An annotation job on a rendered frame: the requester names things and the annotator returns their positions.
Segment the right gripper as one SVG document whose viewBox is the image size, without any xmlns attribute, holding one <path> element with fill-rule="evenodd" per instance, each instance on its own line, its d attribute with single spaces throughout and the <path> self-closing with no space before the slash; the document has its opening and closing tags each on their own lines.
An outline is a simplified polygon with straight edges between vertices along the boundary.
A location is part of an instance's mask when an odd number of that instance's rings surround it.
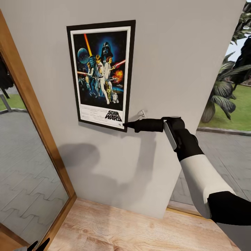
<svg viewBox="0 0 251 251">
<path fill-rule="evenodd" d="M 140 131 L 154 131 L 153 130 L 154 119 L 142 119 L 131 123 L 123 123 L 123 126 L 135 129 L 136 133 Z"/>
</svg>

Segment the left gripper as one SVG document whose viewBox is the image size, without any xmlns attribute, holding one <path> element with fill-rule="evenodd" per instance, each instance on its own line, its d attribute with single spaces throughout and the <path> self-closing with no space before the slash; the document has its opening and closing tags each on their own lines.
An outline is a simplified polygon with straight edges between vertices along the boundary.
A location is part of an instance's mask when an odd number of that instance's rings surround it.
<svg viewBox="0 0 251 251">
<path fill-rule="evenodd" d="M 47 244 L 49 243 L 50 238 L 48 238 L 36 251 L 43 251 Z M 32 251 L 32 249 L 37 245 L 38 241 L 34 242 L 28 249 L 27 251 Z"/>
</svg>

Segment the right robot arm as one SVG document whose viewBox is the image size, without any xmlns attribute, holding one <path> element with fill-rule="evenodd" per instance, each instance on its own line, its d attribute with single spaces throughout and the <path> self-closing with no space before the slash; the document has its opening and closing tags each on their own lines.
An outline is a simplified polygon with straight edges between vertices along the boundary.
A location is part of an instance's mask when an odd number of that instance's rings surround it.
<svg viewBox="0 0 251 251">
<path fill-rule="evenodd" d="M 241 251 L 251 251 L 251 202 L 240 198 L 219 175 L 198 146 L 198 139 L 185 129 L 179 116 L 148 119 L 148 109 L 139 120 L 123 126 L 156 131 L 166 136 L 180 161 L 192 202 L 205 218 L 213 220 Z"/>
</svg>

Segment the poster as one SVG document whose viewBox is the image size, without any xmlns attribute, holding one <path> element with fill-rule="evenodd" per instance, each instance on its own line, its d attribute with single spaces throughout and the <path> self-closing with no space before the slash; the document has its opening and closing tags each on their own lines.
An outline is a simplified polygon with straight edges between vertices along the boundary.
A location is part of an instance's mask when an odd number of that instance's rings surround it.
<svg viewBox="0 0 251 251">
<path fill-rule="evenodd" d="M 127 132 L 136 20 L 67 26 L 78 121 Z"/>
</svg>

